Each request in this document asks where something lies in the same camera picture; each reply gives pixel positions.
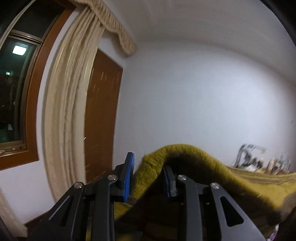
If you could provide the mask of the dark window with wooden frame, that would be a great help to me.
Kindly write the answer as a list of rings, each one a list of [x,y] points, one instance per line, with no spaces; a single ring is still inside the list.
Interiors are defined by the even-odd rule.
[[[1,1],[1,170],[35,162],[37,102],[71,1]]]

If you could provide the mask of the wooden desk with clutter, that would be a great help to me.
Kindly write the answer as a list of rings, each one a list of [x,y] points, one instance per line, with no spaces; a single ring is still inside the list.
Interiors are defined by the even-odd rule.
[[[234,168],[242,169],[249,172],[258,172],[269,175],[284,175],[290,174],[291,160],[287,158],[287,153],[282,152],[279,158],[271,158],[267,165],[264,165],[264,160],[253,156],[254,150],[264,154],[267,148],[253,145],[243,144],[236,156]]]

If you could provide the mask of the mustard striped knit sweater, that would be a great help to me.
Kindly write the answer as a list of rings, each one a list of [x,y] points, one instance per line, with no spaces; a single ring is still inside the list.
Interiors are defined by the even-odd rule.
[[[165,225],[168,205],[160,179],[164,165],[197,183],[221,184],[265,237],[278,225],[276,240],[295,240],[295,174],[273,176],[228,167],[186,144],[143,156],[128,201],[114,205],[117,240],[177,240],[176,229]]]

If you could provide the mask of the brown wooden door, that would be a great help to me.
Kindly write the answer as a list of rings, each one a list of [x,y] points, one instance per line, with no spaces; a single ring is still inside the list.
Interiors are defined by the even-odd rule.
[[[85,127],[85,172],[88,183],[112,171],[115,119],[123,69],[98,50],[88,85]]]

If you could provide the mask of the beige curtain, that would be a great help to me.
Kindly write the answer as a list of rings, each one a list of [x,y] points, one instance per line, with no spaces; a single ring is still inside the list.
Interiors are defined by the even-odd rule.
[[[118,36],[130,56],[136,43],[105,1],[82,1],[51,71],[43,118],[45,169],[54,200],[78,181],[85,182],[84,124],[87,90],[104,32]]]

